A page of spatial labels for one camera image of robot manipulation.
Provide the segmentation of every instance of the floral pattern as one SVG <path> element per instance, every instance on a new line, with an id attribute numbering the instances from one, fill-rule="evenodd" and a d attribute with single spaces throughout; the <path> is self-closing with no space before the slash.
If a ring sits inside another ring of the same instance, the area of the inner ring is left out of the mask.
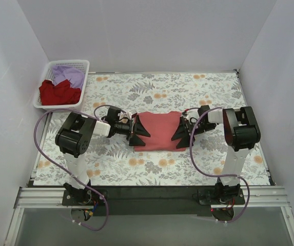
<path id="1" fill-rule="evenodd" d="M 209 104 L 211 108 L 244 106 L 241 87 L 234 73 L 207 74 L 107 74 L 89 75 L 82 112 L 92 115 L 104 104 L 138 112 L 168 113 Z M 100 108 L 98 116 L 106 115 Z M 43 150 L 65 166 L 65 160 L 55 145 L 57 131 L 68 113 L 54 113 Z M 227 152 L 223 126 L 196 137 L 193 154 L 204 172 L 220 174 Z M 124 136 L 112 138 L 94 136 L 85 154 L 88 176 L 92 185 L 120 186 L 193 186 L 213 185 L 215 178 L 198 173 L 191 164 L 188 149 L 183 152 L 135 152 Z M 242 176 L 250 185 L 269 185 L 260 148 L 248 155 Z M 35 185 L 62 185 L 69 176 L 50 165 L 43 157 L 37 167 Z"/>

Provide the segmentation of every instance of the white wall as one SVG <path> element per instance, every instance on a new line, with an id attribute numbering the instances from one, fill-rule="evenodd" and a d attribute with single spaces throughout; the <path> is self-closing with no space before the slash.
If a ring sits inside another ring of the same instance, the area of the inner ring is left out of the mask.
<path id="1" fill-rule="evenodd" d="M 240 68 L 276 0 L 18 0 L 50 60 L 90 70 Z"/>
<path id="2" fill-rule="evenodd" d="M 31 96 L 47 61 L 17 1 L 0 0 L 0 245 L 36 157 Z"/>
<path id="3" fill-rule="evenodd" d="M 294 1 L 277 1 L 240 71 L 271 174 L 294 214 Z"/>

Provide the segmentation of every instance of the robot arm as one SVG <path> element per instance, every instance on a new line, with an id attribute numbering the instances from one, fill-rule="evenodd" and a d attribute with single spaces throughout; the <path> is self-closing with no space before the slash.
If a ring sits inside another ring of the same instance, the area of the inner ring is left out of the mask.
<path id="1" fill-rule="evenodd" d="M 116 133 L 123 134 L 126 135 L 130 146 L 145 145 L 138 135 L 150 137 L 136 112 L 129 111 L 124 115 L 128 119 L 126 123 L 121 122 L 120 114 L 119 108 L 110 107 L 107 116 L 104 117 L 106 122 L 102 122 L 72 112 L 55 137 L 55 144 L 63 153 L 68 170 L 88 186 L 90 186 L 90 179 L 86 172 L 84 155 L 93 135 L 111 137 Z M 64 184 L 64 187 L 78 203 L 87 204 L 89 202 L 91 193 L 72 177 L 69 183 Z"/>
<path id="2" fill-rule="evenodd" d="M 199 116 L 209 109 L 209 106 L 201 106 L 198 109 Z M 240 109 L 210 111 L 199 122 L 194 134 L 198 135 L 213 130 L 218 124 L 223 124 L 224 136 L 228 144 L 227 156 L 221 175 L 236 174 L 239 176 L 248 153 L 261 138 L 253 110 L 251 107 L 241 107 Z M 187 111 L 184 111 L 177 131 L 172 137 L 172 140 L 181 139 L 177 148 L 189 147 L 193 126 L 194 124 L 189 121 Z M 237 177 L 220 177 L 215 185 L 213 197 L 215 199 L 230 199 L 237 196 L 240 189 L 239 184 L 240 180 Z"/>
<path id="3" fill-rule="evenodd" d="M 261 132 L 251 107 L 218 109 L 208 113 L 209 123 L 223 124 L 224 137 L 228 144 L 222 174 L 240 175 L 248 153 L 260 141 Z M 236 177 L 221 177 L 224 186 L 240 183 Z"/>

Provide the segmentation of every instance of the white bracket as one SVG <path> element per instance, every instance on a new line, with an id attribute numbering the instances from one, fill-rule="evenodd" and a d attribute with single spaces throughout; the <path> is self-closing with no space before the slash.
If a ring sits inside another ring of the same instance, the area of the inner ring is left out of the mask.
<path id="1" fill-rule="evenodd" d="M 82 183 L 87 184 L 89 182 L 89 177 L 87 176 L 87 166 L 85 163 L 85 153 L 75 158 L 71 154 L 64 154 L 65 160 L 67 162 L 68 170 Z M 76 189 L 84 189 L 84 186 L 76 182 L 73 177 L 70 178 L 70 185 Z"/>
<path id="2" fill-rule="evenodd" d="M 227 157 L 221 174 L 240 175 L 248 153 L 249 149 L 234 151 L 231 146 L 228 146 Z M 224 186 L 236 186 L 240 183 L 240 179 L 237 177 L 221 177 L 220 180 Z"/>

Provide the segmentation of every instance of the folded cloth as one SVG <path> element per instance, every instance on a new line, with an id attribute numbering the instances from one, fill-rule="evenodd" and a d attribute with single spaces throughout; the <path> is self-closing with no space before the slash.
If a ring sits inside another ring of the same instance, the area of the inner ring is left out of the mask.
<path id="1" fill-rule="evenodd" d="M 71 88 L 80 88 L 82 90 L 85 74 L 70 66 L 52 66 L 54 76 L 53 84 L 56 86 L 64 80 L 69 80 Z"/>
<path id="2" fill-rule="evenodd" d="M 51 81 L 45 80 L 40 86 L 40 95 L 44 106 L 77 104 L 80 101 L 81 90 L 71 88 L 67 79 L 56 86 Z"/>
<path id="3" fill-rule="evenodd" d="M 180 123 L 181 113 L 171 111 L 167 114 L 153 114 L 143 112 L 139 114 L 140 121 L 151 137 L 138 137 L 146 143 L 145 146 L 134 146 L 135 151 L 184 151 L 185 148 L 177 149 L 177 144 L 181 139 L 172 141 L 175 131 Z"/>

